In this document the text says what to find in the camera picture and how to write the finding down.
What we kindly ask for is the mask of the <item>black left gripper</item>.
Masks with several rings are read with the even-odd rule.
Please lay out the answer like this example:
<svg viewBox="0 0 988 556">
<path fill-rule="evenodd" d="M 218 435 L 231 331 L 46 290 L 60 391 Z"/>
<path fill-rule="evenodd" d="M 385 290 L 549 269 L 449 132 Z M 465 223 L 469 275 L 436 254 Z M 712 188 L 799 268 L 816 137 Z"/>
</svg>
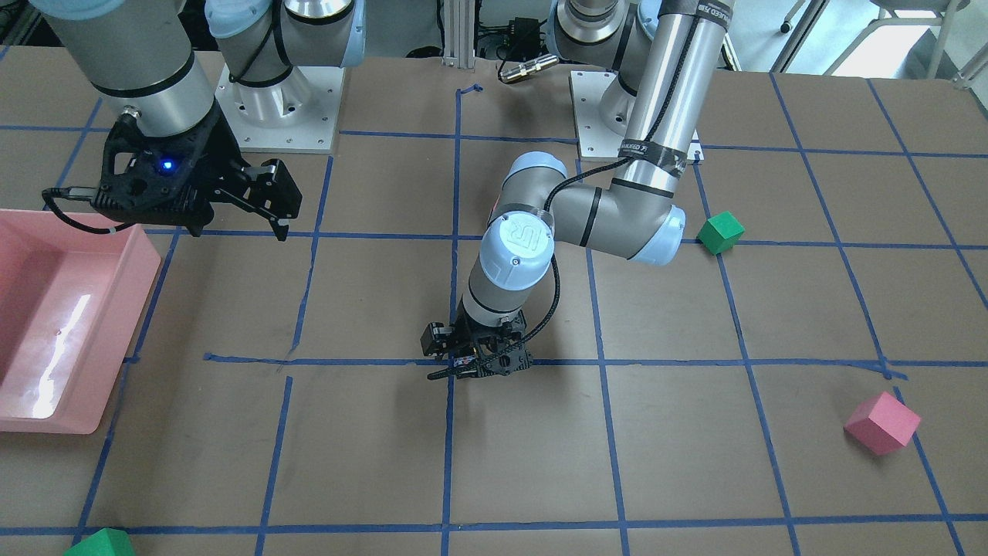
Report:
<svg viewBox="0 0 988 556">
<path fill-rule="evenodd" d="M 444 360 L 459 349 L 481 346 L 484 351 L 501 355 L 505 351 L 526 346 L 528 323 L 523 310 L 498 314 L 494 317 L 493 324 L 489 325 L 474 319 L 469 313 L 467 305 L 472 302 L 472 298 L 462 298 L 456 307 L 455 319 L 449 325 L 441 321 L 426 324 L 420 339 L 425 357 Z"/>
</svg>

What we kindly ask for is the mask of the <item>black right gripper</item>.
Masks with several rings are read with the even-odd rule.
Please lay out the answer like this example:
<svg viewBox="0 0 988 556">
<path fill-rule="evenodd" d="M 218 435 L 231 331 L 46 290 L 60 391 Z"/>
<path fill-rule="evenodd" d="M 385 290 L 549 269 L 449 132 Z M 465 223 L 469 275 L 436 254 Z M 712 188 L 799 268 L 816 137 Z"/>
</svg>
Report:
<svg viewBox="0 0 988 556">
<path fill-rule="evenodd" d="M 166 152 L 180 159 L 177 225 L 200 236 L 215 215 L 211 204 L 227 203 L 260 215 L 276 239 L 286 241 L 303 194 L 281 159 L 248 166 L 218 104 L 191 129 L 166 140 Z"/>
</svg>

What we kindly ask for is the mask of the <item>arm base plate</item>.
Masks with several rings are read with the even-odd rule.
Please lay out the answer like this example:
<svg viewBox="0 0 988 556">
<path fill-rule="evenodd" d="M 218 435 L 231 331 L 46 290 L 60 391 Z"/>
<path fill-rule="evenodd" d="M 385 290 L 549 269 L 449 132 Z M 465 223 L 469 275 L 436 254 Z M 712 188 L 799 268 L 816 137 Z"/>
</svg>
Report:
<svg viewBox="0 0 988 556">
<path fill-rule="evenodd" d="M 570 92 L 579 155 L 584 161 L 613 162 L 627 131 L 634 99 L 611 71 L 573 70 Z"/>
<path fill-rule="evenodd" d="M 293 68 L 286 80 L 261 88 L 229 80 L 215 89 L 227 123 L 247 154 L 331 154 L 337 136 L 345 68 Z"/>
</svg>

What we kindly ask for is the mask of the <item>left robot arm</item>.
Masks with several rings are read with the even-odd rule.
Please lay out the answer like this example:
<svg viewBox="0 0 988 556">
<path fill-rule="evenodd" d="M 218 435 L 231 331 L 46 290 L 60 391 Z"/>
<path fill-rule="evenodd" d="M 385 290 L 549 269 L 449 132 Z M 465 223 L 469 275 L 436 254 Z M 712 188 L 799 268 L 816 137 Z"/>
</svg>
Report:
<svg viewBox="0 0 988 556">
<path fill-rule="evenodd" d="M 429 375 L 484 378 L 530 368 L 523 304 L 547 274 L 560 293 L 557 243 L 655 266 L 673 259 L 687 218 L 674 204 L 688 149 L 733 19 L 732 1 L 557 1 L 547 45 L 564 59 L 615 73 L 608 116 L 620 144 L 611 163 L 569 176 L 551 154 L 520 155 L 487 219 L 450 324 L 421 337 Z"/>
</svg>

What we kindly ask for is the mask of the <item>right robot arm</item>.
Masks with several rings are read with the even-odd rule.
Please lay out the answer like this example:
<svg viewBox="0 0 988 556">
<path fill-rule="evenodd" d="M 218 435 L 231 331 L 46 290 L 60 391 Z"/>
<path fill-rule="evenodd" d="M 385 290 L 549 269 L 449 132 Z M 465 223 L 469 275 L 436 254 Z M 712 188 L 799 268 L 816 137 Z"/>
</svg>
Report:
<svg viewBox="0 0 988 556">
<path fill-rule="evenodd" d="M 279 242 L 303 194 L 278 158 L 253 166 L 258 131 L 283 147 L 328 151 L 335 110 L 327 71 L 359 66 L 364 1 L 208 1 L 208 31 L 225 57 L 218 98 L 182 22 L 164 1 L 35 1 L 82 73 L 117 110 L 94 187 L 49 188 L 42 200 L 91 235 L 141 225 L 200 236 L 213 205 L 236 205 Z"/>
</svg>

